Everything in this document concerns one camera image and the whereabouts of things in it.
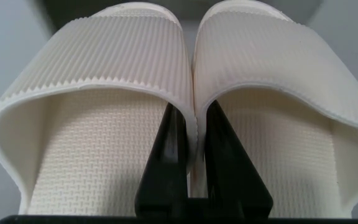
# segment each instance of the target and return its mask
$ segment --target slide sandal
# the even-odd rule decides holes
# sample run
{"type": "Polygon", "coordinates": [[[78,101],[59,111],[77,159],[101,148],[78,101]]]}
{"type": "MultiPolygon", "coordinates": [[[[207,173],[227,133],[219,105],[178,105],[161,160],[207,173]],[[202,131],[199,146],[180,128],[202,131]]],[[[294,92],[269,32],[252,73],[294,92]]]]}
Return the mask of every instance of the slide sandal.
{"type": "Polygon", "coordinates": [[[134,215],[135,193],[167,102],[196,148],[181,27],[141,2],[71,21],[0,99],[0,162],[20,214],[134,215]]]}
{"type": "MultiPolygon", "coordinates": [[[[273,197],[271,217],[350,218],[358,82],[324,40],[264,3],[229,0],[204,16],[194,59],[200,149],[217,100],[273,197]]],[[[199,196],[203,166],[192,177],[199,196]]]]}

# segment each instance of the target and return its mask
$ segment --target textured footbed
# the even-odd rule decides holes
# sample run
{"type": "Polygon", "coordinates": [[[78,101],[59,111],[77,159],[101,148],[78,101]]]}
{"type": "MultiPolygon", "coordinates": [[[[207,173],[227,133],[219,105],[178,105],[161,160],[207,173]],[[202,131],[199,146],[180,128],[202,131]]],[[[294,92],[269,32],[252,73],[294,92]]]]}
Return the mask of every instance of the textured footbed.
{"type": "Polygon", "coordinates": [[[218,99],[273,197],[271,217],[343,214],[331,120],[273,90],[236,90],[218,99]]]}
{"type": "Polygon", "coordinates": [[[50,97],[28,214],[135,215],[135,193],[166,105],[119,89],[50,97]]]}

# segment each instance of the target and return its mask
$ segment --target white surface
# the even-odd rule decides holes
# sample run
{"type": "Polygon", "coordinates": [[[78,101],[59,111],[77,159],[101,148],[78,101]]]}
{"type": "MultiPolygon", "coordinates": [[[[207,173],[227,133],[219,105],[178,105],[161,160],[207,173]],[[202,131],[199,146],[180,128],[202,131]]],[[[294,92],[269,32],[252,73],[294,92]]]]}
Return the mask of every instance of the white surface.
{"type": "Polygon", "coordinates": [[[129,90],[53,96],[28,214],[135,216],[167,102],[129,90]]]}
{"type": "MultiPolygon", "coordinates": [[[[260,15],[249,10],[231,8],[231,11],[216,13],[208,18],[200,27],[197,36],[194,84],[195,108],[198,118],[199,141],[203,140],[206,130],[206,110],[217,97],[240,88],[268,88],[294,97],[307,104],[327,118],[331,118],[333,130],[326,132],[332,147],[324,146],[327,159],[334,154],[334,159],[327,170],[327,177],[319,176],[322,164],[310,164],[309,157],[317,154],[314,147],[307,147],[303,158],[297,158],[299,149],[291,147],[293,154],[284,154],[286,159],[305,162],[307,169],[316,175],[309,181],[315,182],[315,197],[322,198],[317,207],[329,205],[325,212],[309,212],[291,208],[306,207],[302,201],[282,201],[283,206],[275,215],[291,217],[349,217],[353,206],[358,202],[358,82],[329,48],[329,46],[311,29],[294,22],[260,15]],[[341,123],[352,127],[352,131],[344,131],[341,123]],[[336,174],[337,181],[331,181],[329,174],[336,174]]],[[[241,98],[232,99],[238,103],[241,98]]],[[[316,147],[320,139],[315,139],[316,147]]],[[[257,156],[256,164],[268,167],[268,162],[257,156]]],[[[277,164],[277,172],[286,172],[277,164]]],[[[201,176],[204,169],[200,161],[201,176]]],[[[285,175],[277,175],[285,182],[285,175]]],[[[297,180],[295,173],[290,173],[291,180],[297,180]]],[[[199,179],[204,185],[206,180],[199,179]]],[[[273,188],[272,195],[279,195],[279,187],[273,188]]],[[[301,194],[297,188],[294,194],[301,194]]]]}
{"type": "MultiPolygon", "coordinates": [[[[325,0],[307,25],[329,44],[358,81],[358,1],[325,0]]],[[[358,204],[352,216],[358,218],[358,204]]]]}
{"type": "MultiPolygon", "coordinates": [[[[0,0],[0,96],[3,90],[44,45],[49,37],[42,35],[34,14],[23,0],[0,0]]],[[[181,22],[191,56],[195,44],[198,22],[181,22]]],[[[358,1],[325,0],[308,24],[331,46],[349,70],[358,79],[358,1]]],[[[0,166],[0,218],[17,213],[19,191],[0,166]]],[[[358,217],[358,205],[353,211],[358,217]]]]}
{"type": "Polygon", "coordinates": [[[273,197],[270,217],[350,217],[337,179],[330,119],[273,90],[218,99],[273,197]]]}

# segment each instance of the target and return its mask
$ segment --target cream slide sandal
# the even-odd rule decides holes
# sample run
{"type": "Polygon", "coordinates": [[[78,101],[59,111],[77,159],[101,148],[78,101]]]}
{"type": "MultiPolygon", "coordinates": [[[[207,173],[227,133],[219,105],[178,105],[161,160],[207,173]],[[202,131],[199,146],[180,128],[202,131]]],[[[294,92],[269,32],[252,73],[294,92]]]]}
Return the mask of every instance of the cream slide sandal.
{"type": "Polygon", "coordinates": [[[350,218],[358,82],[324,40],[266,4],[229,0],[204,16],[194,58],[199,141],[218,100],[273,197],[270,216],[350,218]]]}
{"type": "Polygon", "coordinates": [[[0,99],[0,162],[20,214],[134,215],[134,198],[167,102],[186,120],[193,84],[181,27],[132,2],[59,30],[0,99]]]}

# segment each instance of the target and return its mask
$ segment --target black plastic holder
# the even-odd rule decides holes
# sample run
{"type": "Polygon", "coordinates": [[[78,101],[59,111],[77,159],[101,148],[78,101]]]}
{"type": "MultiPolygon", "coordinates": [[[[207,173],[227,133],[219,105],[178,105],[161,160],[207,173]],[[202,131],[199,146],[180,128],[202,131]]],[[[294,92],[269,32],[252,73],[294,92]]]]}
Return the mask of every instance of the black plastic holder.
{"type": "Polygon", "coordinates": [[[8,223],[358,223],[351,219],[268,218],[273,199],[217,101],[207,112],[204,144],[208,198],[189,198],[186,124],[167,106],[140,182],[136,217],[13,215],[8,223]]]}

